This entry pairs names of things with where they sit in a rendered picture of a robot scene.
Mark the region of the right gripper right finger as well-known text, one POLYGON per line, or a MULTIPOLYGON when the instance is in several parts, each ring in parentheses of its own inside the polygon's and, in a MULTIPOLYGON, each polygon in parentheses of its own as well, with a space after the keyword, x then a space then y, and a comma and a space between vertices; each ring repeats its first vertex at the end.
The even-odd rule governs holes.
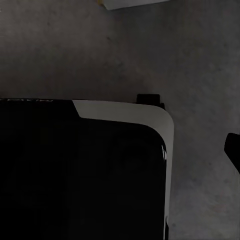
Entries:
POLYGON ((240 135, 228 133, 224 151, 240 173, 240 135))

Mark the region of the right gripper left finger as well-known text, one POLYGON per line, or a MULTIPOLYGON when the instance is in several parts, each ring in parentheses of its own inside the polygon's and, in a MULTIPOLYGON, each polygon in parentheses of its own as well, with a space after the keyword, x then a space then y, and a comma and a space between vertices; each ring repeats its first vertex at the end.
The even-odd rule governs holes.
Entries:
POLYGON ((0 193, 26 152, 21 133, 0 138, 0 193))

